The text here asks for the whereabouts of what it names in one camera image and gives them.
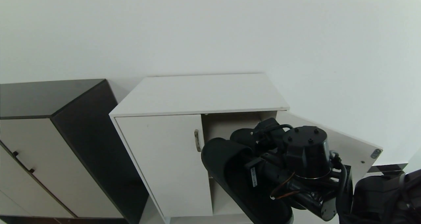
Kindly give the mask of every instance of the cabinet door handle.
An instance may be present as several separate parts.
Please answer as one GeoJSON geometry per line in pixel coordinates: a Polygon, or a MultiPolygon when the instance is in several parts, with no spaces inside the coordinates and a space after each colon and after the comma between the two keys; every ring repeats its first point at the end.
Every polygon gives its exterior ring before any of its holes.
{"type": "Polygon", "coordinates": [[[196,142],[196,149],[198,152],[201,152],[200,143],[199,143],[199,130],[194,130],[194,141],[196,142]]]}
{"type": "Polygon", "coordinates": [[[17,163],[20,164],[22,168],[24,168],[25,170],[27,170],[27,172],[29,172],[31,174],[33,174],[35,172],[35,169],[33,169],[33,168],[30,169],[30,170],[26,169],[26,167],[22,164],[22,162],[19,161],[19,159],[18,159],[19,152],[18,151],[12,152],[12,155],[15,158],[15,161],[17,161],[17,163]]]}

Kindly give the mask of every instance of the cabinet drawer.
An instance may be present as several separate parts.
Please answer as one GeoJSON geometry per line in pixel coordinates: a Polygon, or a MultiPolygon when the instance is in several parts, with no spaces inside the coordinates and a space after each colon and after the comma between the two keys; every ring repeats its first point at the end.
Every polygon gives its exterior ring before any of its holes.
{"type": "Polygon", "coordinates": [[[1,126],[6,147],[76,216],[122,218],[50,119],[6,119],[1,126]]]}
{"type": "Polygon", "coordinates": [[[199,114],[116,120],[165,217],[212,215],[199,114]]]}
{"type": "Polygon", "coordinates": [[[30,214],[0,191],[0,215],[29,216],[30,214]]]}
{"type": "Polygon", "coordinates": [[[20,212],[25,211],[31,216],[72,217],[1,146],[0,190],[17,206],[21,207],[20,212]]]}

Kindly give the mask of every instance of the floor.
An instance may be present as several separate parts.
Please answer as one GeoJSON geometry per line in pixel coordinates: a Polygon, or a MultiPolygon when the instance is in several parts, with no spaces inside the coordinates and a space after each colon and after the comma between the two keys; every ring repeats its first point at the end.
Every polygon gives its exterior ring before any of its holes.
{"type": "MultiPolygon", "coordinates": [[[[411,159],[411,161],[409,162],[409,164],[405,167],[404,171],[409,173],[409,172],[413,172],[415,170],[418,170],[421,168],[421,149],[414,155],[414,157],[411,159]]],[[[364,177],[368,177],[368,176],[381,176],[383,175],[383,173],[381,172],[377,172],[377,173],[368,173],[366,174],[364,177]]],[[[306,210],[302,211],[302,210],[293,210],[294,211],[294,224],[308,224],[308,223],[313,223],[313,224],[339,224],[339,220],[338,217],[336,216],[332,221],[330,222],[325,222],[323,220],[321,220],[320,218],[316,218],[311,212],[308,212],[306,210]]],[[[141,221],[141,223],[144,223],[144,221],[146,221],[145,223],[163,223],[163,221],[161,220],[161,218],[159,216],[155,217],[155,216],[148,216],[148,215],[144,215],[144,217],[142,218],[143,221],[141,221]]]]}

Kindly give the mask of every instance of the black cabinet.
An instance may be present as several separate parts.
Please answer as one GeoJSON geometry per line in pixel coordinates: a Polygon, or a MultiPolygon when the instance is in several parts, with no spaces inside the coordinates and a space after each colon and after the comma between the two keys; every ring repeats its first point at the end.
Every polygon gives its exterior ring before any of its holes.
{"type": "Polygon", "coordinates": [[[107,80],[0,85],[0,191],[31,216],[138,224],[149,194],[108,116],[116,105],[107,80]]]}

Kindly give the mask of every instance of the cable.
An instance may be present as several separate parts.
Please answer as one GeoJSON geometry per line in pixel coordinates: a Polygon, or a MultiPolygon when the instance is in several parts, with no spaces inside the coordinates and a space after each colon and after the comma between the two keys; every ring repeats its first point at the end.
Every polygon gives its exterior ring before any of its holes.
{"type": "Polygon", "coordinates": [[[289,128],[290,130],[292,130],[294,127],[292,125],[288,125],[288,124],[276,125],[274,127],[263,129],[263,130],[259,131],[259,133],[266,133],[266,132],[270,132],[270,131],[275,131],[275,130],[278,130],[278,129],[281,129],[281,128],[289,128]]]}
{"type": "Polygon", "coordinates": [[[348,172],[346,171],[346,167],[344,164],[340,163],[339,165],[341,167],[341,176],[340,176],[338,196],[336,197],[336,212],[338,213],[339,222],[341,224],[351,224],[349,220],[344,218],[343,209],[342,209],[343,192],[345,191],[346,177],[348,176],[348,172]]]}
{"type": "Polygon", "coordinates": [[[301,193],[301,191],[292,191],[292,192],[289,192],[287,194],[276,197],[276,199],[281,199],[281,198],[288,197],[288,196],[291,196],[291,195],[294,195],[294,194],[299,194],[299,193],[301,193]]]}
{"type": "Polygon", "coordinates": [[[288,181],[290,181],[295,175],[295,172],[292,173],[292,175],[286,179],[284,182],[282,182],[280,185],[278,185],[278,187],[276,187],[271,193],[270,193],[270,198],[272,200],[275,200],[275,193],[278,192],[286,183],[288,183],[288,181]]]}

